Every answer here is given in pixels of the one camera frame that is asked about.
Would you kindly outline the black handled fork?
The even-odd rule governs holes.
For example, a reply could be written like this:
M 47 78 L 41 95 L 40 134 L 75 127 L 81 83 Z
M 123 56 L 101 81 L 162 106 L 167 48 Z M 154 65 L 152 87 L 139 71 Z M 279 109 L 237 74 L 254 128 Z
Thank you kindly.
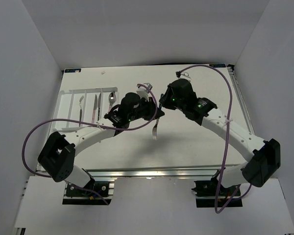
M 82 122 L 82 114 L 83 114 L 83 99 L 84 96 L 82 95 L 81 98 L 79 99 L 79 106 L 80 106 L 80 110 L 79 110 L 79 127 L 81 126 L 81 122 Z

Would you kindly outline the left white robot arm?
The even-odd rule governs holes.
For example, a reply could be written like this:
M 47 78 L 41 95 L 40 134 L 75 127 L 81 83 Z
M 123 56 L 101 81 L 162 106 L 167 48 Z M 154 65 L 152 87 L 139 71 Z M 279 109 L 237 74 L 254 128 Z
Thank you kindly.
M 152 85 L 144 83 L 137 87 L 135 93 L 127 93 L 121 103 L 98 122 L 63 135 L 54 132 L 48 137 L 38 162 L 55 182 L 65 181 L 82 195 L 91 194 L 95 180 L 86 170 L 74 164 L 75 158 L 94 144 L 128 131 L 132 121 L 144 119 L 150 122 L 164 115 L 151 93 Z

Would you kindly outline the green handled fork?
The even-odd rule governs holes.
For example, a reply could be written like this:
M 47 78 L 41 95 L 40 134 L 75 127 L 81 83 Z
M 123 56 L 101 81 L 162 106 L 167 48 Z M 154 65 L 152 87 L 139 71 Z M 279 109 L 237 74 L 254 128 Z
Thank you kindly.
M 159 103 L 159 106 L 158 106 L 158 108 L 161 110 L 162 109 L 162 104 L 161 103 Z M 153 140 L 157 140 L 157 128 L 158 128 L 158 123 L 159 123 L 159 119 L 160 118 L 158 118 L 157 120 L 156 120 L 156 123 L 155 123 L 155 125 L 153 126 L 153 128 L 152 128 L 152 137 L 153 137 Z

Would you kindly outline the pink handled knife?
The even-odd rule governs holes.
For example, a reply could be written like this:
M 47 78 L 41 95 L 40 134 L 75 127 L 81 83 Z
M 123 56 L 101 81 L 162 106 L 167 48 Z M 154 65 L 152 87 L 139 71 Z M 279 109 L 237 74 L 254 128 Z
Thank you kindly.
M 93 106 L 93 112 L 92 112 L 92 121 L 91 121 L 91 123 L 95 123 L 95 117 L 96 117 L 97 106 L 98 106 L 98 96 L 95 95 L 94 106 Z

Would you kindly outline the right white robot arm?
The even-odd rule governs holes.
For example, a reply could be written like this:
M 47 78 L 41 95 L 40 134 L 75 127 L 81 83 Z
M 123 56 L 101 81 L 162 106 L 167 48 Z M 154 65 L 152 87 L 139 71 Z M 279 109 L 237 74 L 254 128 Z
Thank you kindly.
M 211 100 L 197 97 L 187 79 L 171 82 L 160 103 L 166 109 L 180 110 L 189 120 L 212 131 L 245 159 L 243 164 L 225 167 L 212 177 L 215 194 L 223 195 L 230 187 L 244 183 L 260 188 L 281 166 L 277 140 L 267 141 L 228 119 Z

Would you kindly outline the pink handled spoon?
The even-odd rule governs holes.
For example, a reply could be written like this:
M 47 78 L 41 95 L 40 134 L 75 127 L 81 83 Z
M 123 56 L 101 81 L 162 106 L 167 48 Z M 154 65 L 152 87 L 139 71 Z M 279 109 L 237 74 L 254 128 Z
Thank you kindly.
M 109 100 L 109 108 L 108 108 L 108 111 L 110 111 L 112 109 L 113 105 L 116 102 L 116 92 L 111 92 L 109 94 L 108 100 Z

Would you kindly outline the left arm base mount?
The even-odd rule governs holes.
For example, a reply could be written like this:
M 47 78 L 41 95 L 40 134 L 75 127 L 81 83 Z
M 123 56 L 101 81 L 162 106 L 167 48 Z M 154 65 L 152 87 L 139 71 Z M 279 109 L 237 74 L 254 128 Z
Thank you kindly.
M 95 180 L 89 190 L 81 190 L 66 184 L 62 204 L 79 206 L 108 206 L 112 201 L 114 184 L 107 180 Z

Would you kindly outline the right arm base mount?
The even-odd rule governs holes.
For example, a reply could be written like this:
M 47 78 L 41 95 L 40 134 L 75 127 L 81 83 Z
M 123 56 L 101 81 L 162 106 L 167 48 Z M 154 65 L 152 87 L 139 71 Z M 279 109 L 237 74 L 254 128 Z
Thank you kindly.
M 216 195 L 217 185 L 211 181 L 194 181 L 194 187 L 192 192 L 196 197 L 196 207 L 197 208 L 214 208 L 215 207 L 215 195 Z M 230 187 L 227 189 L 220 189 L 218 196 L 218 208 L 221 208 L 230 196 L 235 191 L 236 187 Z M 227 205 L 227 207 L 238 208 L 242 207 L 243 203 L 240 199 L 241 192 L 238 190 Z

